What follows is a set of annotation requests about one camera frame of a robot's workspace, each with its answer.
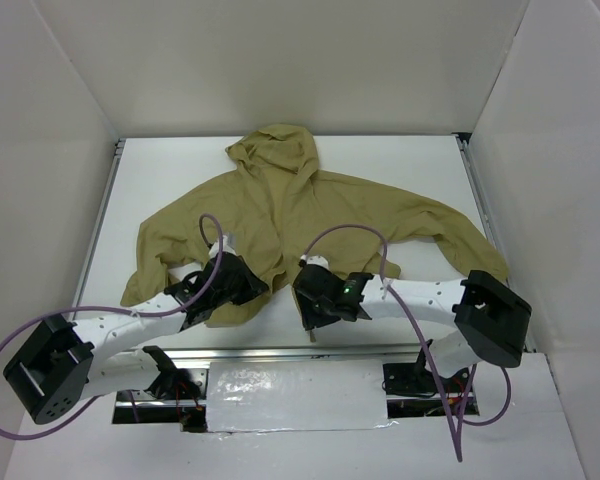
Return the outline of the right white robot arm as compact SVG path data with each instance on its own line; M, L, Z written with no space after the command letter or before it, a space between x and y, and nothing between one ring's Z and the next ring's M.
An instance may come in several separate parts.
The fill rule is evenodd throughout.
M532 313L528 302L481 270L464 279L423 282L363 272L341 279L322 265L308 264L293 290L307 331L338 321L409 317L451 328L429 342L431 357L415 367L416 382L426 391L439 390L479 362L519 367Z

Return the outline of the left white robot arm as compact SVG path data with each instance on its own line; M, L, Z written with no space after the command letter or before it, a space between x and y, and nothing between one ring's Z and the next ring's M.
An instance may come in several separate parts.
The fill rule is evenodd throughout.
M200 389L190 374L153 340L202 324L219 307L241 306L268 289L241 257L222 254L130 315L68 321L55 314L42 320L3 375L37 425L58 420L80 400L116 391L196 398Z

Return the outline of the tan hooded zip jacket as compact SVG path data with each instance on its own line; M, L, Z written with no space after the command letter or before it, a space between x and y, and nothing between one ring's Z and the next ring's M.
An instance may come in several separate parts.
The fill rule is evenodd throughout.
M436 200L370 180L325 171L311 133L272 125L229 146L234 169L190 190L144 220L136 269L120 303L131 307L172 284L171 269L204 262L200 216L213 215L234 235L237 252L271 292L291 283L305 250L325 257L339 276L384 273L383 242L429 237L458 272L483 270L500 281L503 256L462 213Z

